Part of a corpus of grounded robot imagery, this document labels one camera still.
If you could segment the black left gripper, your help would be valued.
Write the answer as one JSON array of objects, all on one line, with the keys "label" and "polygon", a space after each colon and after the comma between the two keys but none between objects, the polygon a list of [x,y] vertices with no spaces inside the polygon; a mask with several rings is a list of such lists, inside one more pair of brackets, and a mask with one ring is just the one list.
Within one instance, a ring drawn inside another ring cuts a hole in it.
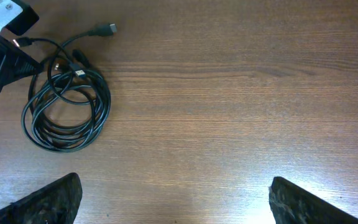
[{"label": "black left gripper", "polygon": [[[39,16],[25,2],[11,1],[23,8],[23,11],[4,28],[15,35],[23,35],[39,20]],[[0,92],[4,86],[21,78],[36,75],[43,70],[41,63],[19,47],[20,45],[15,41],[10,42],[0,35]]]}]

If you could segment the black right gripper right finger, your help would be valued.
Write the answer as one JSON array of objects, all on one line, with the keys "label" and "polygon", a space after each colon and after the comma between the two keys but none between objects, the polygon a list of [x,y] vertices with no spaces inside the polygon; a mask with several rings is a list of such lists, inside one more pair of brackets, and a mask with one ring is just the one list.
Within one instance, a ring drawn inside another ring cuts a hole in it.
[{"label": "black right gripper right finger", "polygon": [[277,224],[358,224],[358,218],[283,177],[273,178],[268,196]]}]

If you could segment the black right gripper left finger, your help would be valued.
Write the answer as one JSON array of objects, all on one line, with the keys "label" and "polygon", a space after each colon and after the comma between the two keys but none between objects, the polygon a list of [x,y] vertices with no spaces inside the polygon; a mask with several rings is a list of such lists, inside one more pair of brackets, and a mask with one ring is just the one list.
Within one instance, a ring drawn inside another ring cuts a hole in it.
[{"label": "black right gripper left finger", "polygon": [[0,223],[72,224],[83,190],[75,172],[0,209]]}]

